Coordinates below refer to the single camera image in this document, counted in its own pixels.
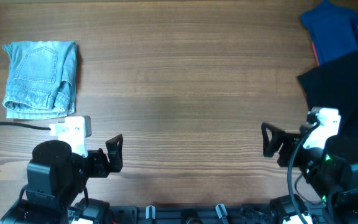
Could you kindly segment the light blue jeans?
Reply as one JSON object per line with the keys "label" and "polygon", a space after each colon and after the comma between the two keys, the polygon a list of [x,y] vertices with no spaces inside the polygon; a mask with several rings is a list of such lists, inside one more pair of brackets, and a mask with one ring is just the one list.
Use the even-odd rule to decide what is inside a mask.
{"label": "light blue jeans", "polygon": [[52,119],[75,112],[76,42],[22,41],[2,48],[10,60],[2,101],[7,119]]}

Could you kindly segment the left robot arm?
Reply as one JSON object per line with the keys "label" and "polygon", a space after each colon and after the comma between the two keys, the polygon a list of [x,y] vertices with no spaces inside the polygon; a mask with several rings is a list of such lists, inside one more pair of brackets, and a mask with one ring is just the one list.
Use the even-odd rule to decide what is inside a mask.
{"label": "left robot arm", "polygon": [[27,185],[0,219],[1,223],[117,223],[110,204],[90,199],[90,178],[107,178],[123,167],[123,136],[106,141],[87,157],[75,154],[63,141],[37,145],[27,166]]}

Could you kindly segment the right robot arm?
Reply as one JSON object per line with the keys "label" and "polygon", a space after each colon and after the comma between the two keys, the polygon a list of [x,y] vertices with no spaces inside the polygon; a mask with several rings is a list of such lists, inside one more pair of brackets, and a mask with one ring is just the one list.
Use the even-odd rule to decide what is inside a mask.
{"label": "right robot arm", "polygon": [[263,155],[278,154],[279,166],[287,170],[285,221],[358,223],[358,141],[335,128],[316,121],[296,134],[261,125]]}

